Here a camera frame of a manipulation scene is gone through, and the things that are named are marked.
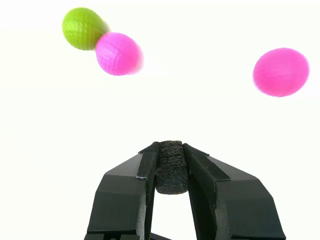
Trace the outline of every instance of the black plastic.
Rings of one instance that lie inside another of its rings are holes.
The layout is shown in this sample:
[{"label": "black plastic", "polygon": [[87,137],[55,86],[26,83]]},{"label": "black plastic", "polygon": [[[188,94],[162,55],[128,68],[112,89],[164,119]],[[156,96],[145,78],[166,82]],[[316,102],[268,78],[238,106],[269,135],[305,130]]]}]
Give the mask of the black plastic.
[{"label": "black plastic", "polygon": [[[254,176],[183,145],[198,240],[285,240],[274,200]],[[170,240],[151,233],[159,142],[106,172],[85,240]]]}]

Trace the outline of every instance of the green golf ball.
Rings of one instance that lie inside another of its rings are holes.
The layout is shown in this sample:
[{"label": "green golf ball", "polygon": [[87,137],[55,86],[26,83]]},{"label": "green golf ball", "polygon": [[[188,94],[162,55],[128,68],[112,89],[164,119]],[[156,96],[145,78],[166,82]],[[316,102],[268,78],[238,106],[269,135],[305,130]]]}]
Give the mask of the green golf ball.
[{"label": "green golf ball", "polygon": [[62,31],[65,39],[73,47],[94,50],[99,39],[108,32],[108,27],[94,11],[77,7],[65,15]]}]

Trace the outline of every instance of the foam pad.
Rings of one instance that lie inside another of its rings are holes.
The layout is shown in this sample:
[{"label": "foam pad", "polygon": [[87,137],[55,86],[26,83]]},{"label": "foam pad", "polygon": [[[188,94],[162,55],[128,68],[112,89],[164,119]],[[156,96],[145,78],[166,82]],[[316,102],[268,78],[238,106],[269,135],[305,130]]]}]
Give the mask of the foam pad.
[{"label": "foam pad", "polygon": [[181,141],[159,143],[155,189],[160,194],[177,195],[188,191],[188,169]]}]

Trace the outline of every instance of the flying ball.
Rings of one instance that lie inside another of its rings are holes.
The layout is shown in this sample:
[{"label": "flying ball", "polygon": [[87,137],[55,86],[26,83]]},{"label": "flying ball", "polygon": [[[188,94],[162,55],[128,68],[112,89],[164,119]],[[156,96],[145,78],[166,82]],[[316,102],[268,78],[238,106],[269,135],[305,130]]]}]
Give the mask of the flying ball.
[{"label": "flying ball", "polygon": [[65,39],[73,47],[94,50],[99,39],[108,32],[108,27],[94,11],[78,7],[65,15],[62,31]]},{"label": "flying ball", "polygon": [[285,97],[296,93],[306,83],[309,63],[291,48],[277,48],[259,58],[254,66],[256,87],[269,96]]},{"label": "flying ball", "polygon": [[110,75],[123,76],[134,72],[141,60],[136,42],[117,32],[108,32],[100,38],[95,48],[100,67]]}]

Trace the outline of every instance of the pink golf ball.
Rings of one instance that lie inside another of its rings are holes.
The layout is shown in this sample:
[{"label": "pink golf ball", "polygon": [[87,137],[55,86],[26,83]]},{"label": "pink golf ball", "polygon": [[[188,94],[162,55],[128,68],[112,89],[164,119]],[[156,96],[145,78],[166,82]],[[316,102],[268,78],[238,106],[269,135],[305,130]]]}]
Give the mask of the pink golf ball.
[{"label": "pink golf ball", "polygon": [[307,59],[290,48],[277,48],[265,53],[254,66],[253,81],[263,93],[273,97],[294,94],[309,76]]},{"label": "pink golf ball", "polygon": [[132,73],[139,65],[140,48],[130,37],[108,32],[95,47],[97,61],[108,74],[123,76]]}]

